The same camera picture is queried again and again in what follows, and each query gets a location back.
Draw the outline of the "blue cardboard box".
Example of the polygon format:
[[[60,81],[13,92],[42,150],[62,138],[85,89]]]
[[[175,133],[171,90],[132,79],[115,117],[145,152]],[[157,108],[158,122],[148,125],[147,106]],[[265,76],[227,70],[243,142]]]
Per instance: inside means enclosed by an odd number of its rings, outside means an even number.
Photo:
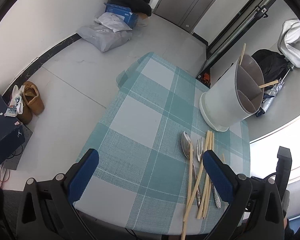
[[[121,18],[131,29],[133,29],[138,21],[138,15],[133,13],[130,8],[120,5],[105,3],[105,12],[112,12],[117,17]]]

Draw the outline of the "wooden chopstick in holder right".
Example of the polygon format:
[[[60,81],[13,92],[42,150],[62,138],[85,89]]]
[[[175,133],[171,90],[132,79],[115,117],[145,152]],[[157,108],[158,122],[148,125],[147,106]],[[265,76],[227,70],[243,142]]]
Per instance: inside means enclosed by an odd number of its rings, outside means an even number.
[[[273,85],[275,85],[277,83],[279,83],[279,81],[278,80],[274,80],[274,81],[271,81],[271,82],[268,82],[268,83],[260,85],[259,88],[260,89],[266,88],[266,87],[269,87],[269,86],[273,86]]]

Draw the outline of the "black clothes pile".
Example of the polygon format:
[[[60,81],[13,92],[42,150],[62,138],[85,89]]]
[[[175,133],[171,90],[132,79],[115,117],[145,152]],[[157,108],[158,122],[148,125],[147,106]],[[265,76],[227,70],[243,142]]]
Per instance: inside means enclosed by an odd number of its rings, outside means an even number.
[[[127,7],[133,13],[142,13],[150,17],[152,9],[149,5],[151,0],[109,0],[111,4]]]

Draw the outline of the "wooden chopstick in holder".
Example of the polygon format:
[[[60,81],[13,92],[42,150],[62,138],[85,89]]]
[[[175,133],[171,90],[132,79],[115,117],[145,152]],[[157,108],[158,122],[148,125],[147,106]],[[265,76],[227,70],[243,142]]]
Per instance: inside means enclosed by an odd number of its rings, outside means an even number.
[[[273,86],[273,85],[275,85],[277,83],[279,83],[279,81],[278,80],[274,80],[274,81],[271,81],[271,82],[268,82],[268,83],[260,85],[259,88],[260,89],[266,88],[266,87],[269,87],[269,86]]]
[[[243,44],[242,52],[241,52],[241,55],[240,55],[240,58],[239,58],[239,65],[242,64],[243,56],[245,54],[245,49],[246,49],[246,43]]]

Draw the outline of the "teal plaid table mat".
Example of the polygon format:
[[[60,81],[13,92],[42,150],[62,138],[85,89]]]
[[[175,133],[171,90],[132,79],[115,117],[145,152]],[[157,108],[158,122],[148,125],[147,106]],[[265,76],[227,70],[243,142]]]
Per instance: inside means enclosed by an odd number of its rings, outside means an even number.
[[[83,147],[97,150],[100,160],[75,207],[123,228],[179,235],[189,181],[181,134],[196,142],[209,130],[198,105],[207,87],[154,53],[117,83],[118,93]]]

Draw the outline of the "dark blue shoe box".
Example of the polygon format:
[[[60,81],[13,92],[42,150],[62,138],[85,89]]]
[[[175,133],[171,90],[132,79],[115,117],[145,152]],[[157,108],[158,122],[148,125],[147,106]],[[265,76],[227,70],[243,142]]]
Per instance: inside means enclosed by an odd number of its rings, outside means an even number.
[[[25,142],[22,123],[16,117],[4,116],[6,110],[0,95],[0,165]]]

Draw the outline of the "grey entrance door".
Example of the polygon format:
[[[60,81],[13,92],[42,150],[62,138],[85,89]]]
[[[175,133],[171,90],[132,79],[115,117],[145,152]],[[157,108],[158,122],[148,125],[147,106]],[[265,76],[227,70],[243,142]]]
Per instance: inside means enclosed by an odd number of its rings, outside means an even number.
[[[190,33],[214,1],[159,0],[154,13]]]

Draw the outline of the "white patterned socks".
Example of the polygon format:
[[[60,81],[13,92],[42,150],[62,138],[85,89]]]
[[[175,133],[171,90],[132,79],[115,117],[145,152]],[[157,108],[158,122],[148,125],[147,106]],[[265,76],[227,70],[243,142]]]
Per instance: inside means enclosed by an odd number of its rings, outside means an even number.
[[[6,109],[4,116],[7,117],[17,117],[23,114],[23,92],[25,86],[22,85],[20,88],[15,85],[12,90],[12,98],[10,100],[9,106]]]

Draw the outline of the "silver metal spoon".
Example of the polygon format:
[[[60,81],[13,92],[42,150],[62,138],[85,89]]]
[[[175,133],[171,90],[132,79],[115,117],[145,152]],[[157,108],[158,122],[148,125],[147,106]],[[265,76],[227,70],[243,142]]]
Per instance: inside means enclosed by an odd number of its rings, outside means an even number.
[[[187,159],[190,159],[190,143],[191,139],[189,135],[183,131],[181,135],[181,147],[183,149],[183,153]],[[200,188],[197,189],[196,192],[196,200],[197,200],[197,206],[200,207],[201,204],[201,194],[200,194]]]

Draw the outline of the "black backpack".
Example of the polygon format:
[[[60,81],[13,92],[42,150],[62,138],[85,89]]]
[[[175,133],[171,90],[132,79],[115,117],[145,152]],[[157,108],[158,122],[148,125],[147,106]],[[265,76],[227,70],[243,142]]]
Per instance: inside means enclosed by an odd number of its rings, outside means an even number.
[[[288,62],[278,52],[260,49],[253,53],[252,58],[259,65],[263,74],[263,83],[282,80],[288,72]]]

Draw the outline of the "white grey utensil holder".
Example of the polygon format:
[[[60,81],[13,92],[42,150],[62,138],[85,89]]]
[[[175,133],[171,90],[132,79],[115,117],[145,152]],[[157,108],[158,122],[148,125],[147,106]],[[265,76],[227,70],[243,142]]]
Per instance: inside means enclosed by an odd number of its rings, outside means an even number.
[[[217,132],[255,114],[263,101],[264,78],[258,63],[250,56],[238,59],[199,99],[205,122]]]

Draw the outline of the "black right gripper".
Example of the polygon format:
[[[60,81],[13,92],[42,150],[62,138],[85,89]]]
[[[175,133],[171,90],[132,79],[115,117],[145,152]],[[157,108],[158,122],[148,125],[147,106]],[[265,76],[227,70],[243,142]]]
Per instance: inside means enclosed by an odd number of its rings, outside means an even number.
[[[289,207],[290,198],[290,192],[287,190],[290,170],[292,166],[292,155],[290,149],[280,146],[277,152],[277,158],[278,161],[276,172],[271,173],[263,179],[257,178],[255,176],[252,176],[251,179],[267,182],[270,182],[271,180],[274,181],[281,201],[283,218],[285,218],[287,209]],[[269,196],[265,219],[274,223],[277,223],[279,221],[279,208],[275,206],[275,197],[272,194]]]

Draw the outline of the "orange object on floor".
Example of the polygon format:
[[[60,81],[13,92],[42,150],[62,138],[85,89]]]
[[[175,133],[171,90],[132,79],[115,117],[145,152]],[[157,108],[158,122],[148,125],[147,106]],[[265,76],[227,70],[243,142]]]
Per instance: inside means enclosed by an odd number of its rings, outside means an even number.
[[[210,83],[211,77],[209,73],[204,73],[201,77],[203,83]]]

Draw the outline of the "black framed glass door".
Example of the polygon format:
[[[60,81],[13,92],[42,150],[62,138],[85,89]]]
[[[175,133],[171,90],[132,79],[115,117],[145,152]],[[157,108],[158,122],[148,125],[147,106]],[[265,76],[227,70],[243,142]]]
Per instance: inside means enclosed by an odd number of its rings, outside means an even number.
[[[248,0],[242,9],[225,26],[217,37],[207,45],[206,61],[197,79],[205,73],[260,19],[268,17],[268,10],[276,0]]]

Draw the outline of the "silver folded umbrella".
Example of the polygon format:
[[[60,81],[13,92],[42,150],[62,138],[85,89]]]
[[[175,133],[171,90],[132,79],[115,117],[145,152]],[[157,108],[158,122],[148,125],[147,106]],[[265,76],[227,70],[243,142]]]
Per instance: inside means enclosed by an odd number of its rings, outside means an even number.
[[[293,68],[294,68],[294,65],[291,62],[289,62],[288,70],[287,70],[287,73],[284,75],[284,77],[280,78],[278,80],[278,83],[274,84],[271,89],[266,90],[266,92],[263,95],[263,101],[262,101],[261,107],[255,113],[255,116],[257,118],[264,115],[267,112],[267,110],[270,108],[271,104],[273,103],[273,101],[275,99],[275,96],[277,96],[277,94],[282,89],[285,78],[287,77],[288,73],[293,70]]]

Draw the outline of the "brown shoes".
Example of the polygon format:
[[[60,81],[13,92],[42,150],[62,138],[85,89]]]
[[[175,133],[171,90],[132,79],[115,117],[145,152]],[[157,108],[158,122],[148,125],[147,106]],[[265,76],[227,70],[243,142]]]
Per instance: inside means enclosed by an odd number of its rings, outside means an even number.
[[[33,115],[39,116],[44,111],[44,103],[40,96],[38,87],[31,81],[26,81],[23,84],[22,92],[23,112],[18,114],[18,119],[25,125],[29,124]]]

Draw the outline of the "white plastic parcel bag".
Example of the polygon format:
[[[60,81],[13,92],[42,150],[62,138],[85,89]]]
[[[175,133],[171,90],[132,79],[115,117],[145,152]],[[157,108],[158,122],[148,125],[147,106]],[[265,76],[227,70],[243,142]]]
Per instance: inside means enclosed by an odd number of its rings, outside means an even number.
[[[112,12],[105,12],[100,17],[95,18],[94,21],[111,29],[114,33],[132,30],[121,18]]]

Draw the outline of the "wooden chopstick in holder left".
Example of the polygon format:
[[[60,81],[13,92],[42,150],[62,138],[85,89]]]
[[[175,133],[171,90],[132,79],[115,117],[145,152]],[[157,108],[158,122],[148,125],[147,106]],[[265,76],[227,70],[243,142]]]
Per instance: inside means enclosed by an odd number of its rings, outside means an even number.
[[[240,58],[239,58],[239,65],[242,64],[243,56],[245,54],[245,49],[246,49],[246,43],[243,44],[242,52],[241,52],[241,55],[240,55]]]

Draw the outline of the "grey plastic parcel bag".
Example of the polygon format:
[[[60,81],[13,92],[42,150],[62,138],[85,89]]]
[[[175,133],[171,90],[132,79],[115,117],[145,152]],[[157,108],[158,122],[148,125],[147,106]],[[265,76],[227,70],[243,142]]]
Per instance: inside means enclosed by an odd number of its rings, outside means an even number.
[[[132,38],[131,31],[124,30],[115,33],[98,23],[80,27],[77,33],[82,39],[93,44],[101,52],[119,47]]]

